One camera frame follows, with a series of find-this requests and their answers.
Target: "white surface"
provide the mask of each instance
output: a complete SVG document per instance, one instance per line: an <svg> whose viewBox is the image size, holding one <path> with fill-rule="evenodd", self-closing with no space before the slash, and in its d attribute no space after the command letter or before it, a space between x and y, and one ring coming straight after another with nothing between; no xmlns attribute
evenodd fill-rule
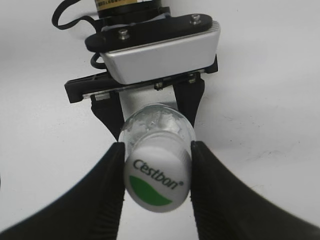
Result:
<svg viewBox="0 0 320 240"><path fill-rule="evenodd" d="M174 16L205 13L221 24L219 73L204 77L197 138L258 193L320 226L319 1L163 2ZM114 141L90 102L68 102L64 83L98 71L84 45L93 33L88 24L51 26L59 3L0 2L0 230L62 195ZM82 1L62 20L94 10L93 1ZM120 240L197 237L188 202L155 215L126 196L123 213Z"/></svg>

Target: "bolt head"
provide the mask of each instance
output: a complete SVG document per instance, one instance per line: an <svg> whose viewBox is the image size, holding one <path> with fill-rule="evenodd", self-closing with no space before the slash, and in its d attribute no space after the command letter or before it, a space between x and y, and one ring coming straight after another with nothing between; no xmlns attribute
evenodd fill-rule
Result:
<svg viewBox="0 0 320 240"><path fill-rule="evenodd" d="M119 33L119 38L121 40L126 40L126 39L130 38L129 31L127 29L124 29L124 28L120 29L118 31L118 33Z"/></svg>
<svg viewBox="0 0 320 240"><path fill-rule="evenodd" d="M192 14L190 23L193 25L200 24L201 23L201 15L200 14Z"/></svg>

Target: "screw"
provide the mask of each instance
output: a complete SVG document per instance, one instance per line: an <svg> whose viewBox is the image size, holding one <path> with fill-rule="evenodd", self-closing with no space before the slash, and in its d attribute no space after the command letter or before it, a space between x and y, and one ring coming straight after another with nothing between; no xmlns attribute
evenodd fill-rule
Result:
<svg viewBox="0 0 320 240"><path fill-rule="evenodd" d="M164 83L163 82L157 82L156 84L154 84L154 88L156 89L156 90L162 90L162 88L163 88L163 86L164 86Z"/></svg>
<svg viewBox="0 0 320 240"><path fill-rule="evenodd" d="M200 16L200 14L192 14L192 15L191 15L191 21L190 21L190 23L191 23L192 25L198 25L198 24L200 24L200 23L201 23L201 16Z"/></svg>
<svg viewBox="0 0 320 240"><path fill-rule="evenodd" d="M127 29L120 29L118 31L118 33L119 33L119 38L121 40L126 40L126 39L130 38L130 35L128 34L128 30Z"/></svg>
<svg viewBox="0 0 320 240"><path fill-rule="evenodd" d="M189 74L189 77L191 77L188 81L190 84L194 84L197 81L196 76L194 74Z"/></svg>

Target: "green label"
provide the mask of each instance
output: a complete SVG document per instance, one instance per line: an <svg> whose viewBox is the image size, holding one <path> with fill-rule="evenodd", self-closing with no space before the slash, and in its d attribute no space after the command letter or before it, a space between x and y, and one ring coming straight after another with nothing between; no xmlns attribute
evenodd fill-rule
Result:
<svg viewBox="0 0 320 240"><path fill-rule="evenodd" d="M130 176L130 184L135 194L147 204L164 206L172 203L171 200L159 194L151 185L138 177Z"/></svg>

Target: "water bottle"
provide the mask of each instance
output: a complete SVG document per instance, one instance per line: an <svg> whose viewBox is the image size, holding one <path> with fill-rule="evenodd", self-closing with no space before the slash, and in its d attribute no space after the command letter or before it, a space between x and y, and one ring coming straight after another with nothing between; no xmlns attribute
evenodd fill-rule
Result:
<svg viewBox="0 0 320 240"><path fill-rule="evenodd" d="M124 184L136 203L165 213L186 200L195 140L190 122L163 104L147 105L128 118L119 141L125 144Z"/></svg>

